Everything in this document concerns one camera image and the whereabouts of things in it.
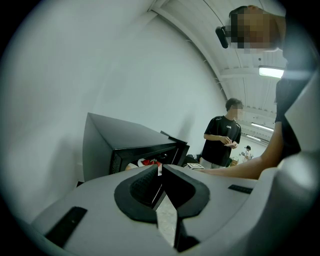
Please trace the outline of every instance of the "black t-shirt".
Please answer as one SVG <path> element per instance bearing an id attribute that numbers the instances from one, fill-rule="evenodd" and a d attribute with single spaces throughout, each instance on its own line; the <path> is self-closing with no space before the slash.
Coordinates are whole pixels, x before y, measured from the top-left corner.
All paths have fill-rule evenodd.
<path id="1" fill-rule="evenodd" d="M 236 143 L 239 143 L 241 127 L 234 120 L 231 121 L 224 116 L 216 116 L 210 121 L 204 134 L 227 136 L 232 142 L 236 141 Z M 230 153 L 231 147 L 224 146 L 221 141 L 206 140 L 202 151 L 202 158 L 213 164 L 225 167 Z"/>
<path id="2" fill-rule="evenodd" d="M 281 122 L 282 125 L 283 150 L 281 159 L 301 150 L 285 113 L 307 85 L 317 67 L 316 55 L 311 50 L 311 39 L 307 32 L 288 14 L 285 16 L 285 21 L 286 30 L 282 55 L 287 60 L 287 64 L 281 80 L 276 85 L 275 93 L 275 122 Z"/>

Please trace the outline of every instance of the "distant person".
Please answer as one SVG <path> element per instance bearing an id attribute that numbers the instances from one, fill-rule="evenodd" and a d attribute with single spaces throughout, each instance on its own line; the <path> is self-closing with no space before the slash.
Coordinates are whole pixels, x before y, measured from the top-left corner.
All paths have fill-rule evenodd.
<path id="1" fill-rule="evenodd" d="M 242 160 L 243 163 L 251 159 L 251 147 L 248 145 L 245 148 L 246 148 L 246 152 L 245 153 L 241 152 L 241 154 L 243 155 L 243 160 Z"/>
<path id="2" fill-rule="evenodd" d="M 225 108 L 226 115 L 213 118 L 205 130 L 203 137 L 206 141 L 200 160 L 204 168 L 226 167 L 231 150 L 236 149 L 240 142 L 241 127 L 235 119 L 242 115 L 243 104 L 236 98 L 230 98 Z"/>

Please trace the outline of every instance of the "red object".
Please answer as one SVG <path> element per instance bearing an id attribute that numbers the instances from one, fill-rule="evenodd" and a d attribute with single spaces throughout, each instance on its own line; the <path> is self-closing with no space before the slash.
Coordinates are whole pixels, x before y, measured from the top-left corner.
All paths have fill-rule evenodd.
<path id="1" fill-rule="evenodd" d="M 150 160 L 149 160 L 149 159 L 146 159 L 146 160 L 141 161 L 141 163 L 142 163 L 143 165 L 145 165 L 145 166 L 148 166 L 148 165 L 150 165 Z"/>

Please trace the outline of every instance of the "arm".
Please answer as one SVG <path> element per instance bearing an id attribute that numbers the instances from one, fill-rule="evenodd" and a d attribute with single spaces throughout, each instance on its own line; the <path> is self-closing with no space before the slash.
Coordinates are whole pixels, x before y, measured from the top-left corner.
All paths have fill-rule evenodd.
<path id="1" fill-rule="evenodd" d="M 221 140 L 221 136 L 212 135 L 212 134 L 204 134 L 203 138 L 205 138 L 208 141 L 220 141 Z"/>
<path id="2" fill-rule="evenodd" d="M 224 137 L 220 135 L 212 135 L 212 134 L 204 134 L 203 138 L 205 138 L 208 141 L 221 141 L 223 144 L 230 144 L 232 143 L 231 139 L 229 137 Z"/>
<path id="3" fill-rule="evenodd" d="M 258 179 L 263 170 L 276 167 L 280 163 L 283 146 L 281 122 L 276 122 L 270 143 L 261 156 L 229 168 L 201 169 L 199 171 L 211 175 Z"/>

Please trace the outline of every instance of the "man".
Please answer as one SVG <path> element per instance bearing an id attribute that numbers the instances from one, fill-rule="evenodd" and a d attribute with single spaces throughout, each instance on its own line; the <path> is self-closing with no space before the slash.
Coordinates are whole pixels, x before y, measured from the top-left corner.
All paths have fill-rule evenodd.
<path id="1" fill-rule="evenodd" d="M 236 149 L 241 137 L 241 127 L 235 121 L 242 114 L 243 104 L 230 98 L 226 104 L 226 115 L 213 118 L 205 130 L 206 139 L 200 165 L 215 169 L 227 166 L 231 149 Z"/>
<path id="2" fill-rule="evenodd" d="M 239 48 L 271 51 L 281 49 L 287 64 L 276 86 L 275 127 L 264 153 L 228 169 L 201 171 L 212 175 L 258 179 L 263 170 L 276 167 L 283 158 L 301 150 L 285 113 L 313 75 L 317 67 L 317 57 L 310 47 L 310 37 L 288 13 L 281 17 L 249 5 L 231 11 L 229 18 L 230 31 L 226 31 L 225 35 L 231 37 L 234 43 L 237 41 Z M 217 35 L 222 46 L 225 45 L 221 34 L 217 32 Z"/>
<path id="3" fill-rule="evenodd" d="M 248 162 L 248 160 L 251 159 L 251 147 L 248 145 L 245 148 L 246 148 L 246 152 L 245 153 L 241 152 L 241 154 L 243 155 L 243 160 L 242 160 L 243 163 Z"/>

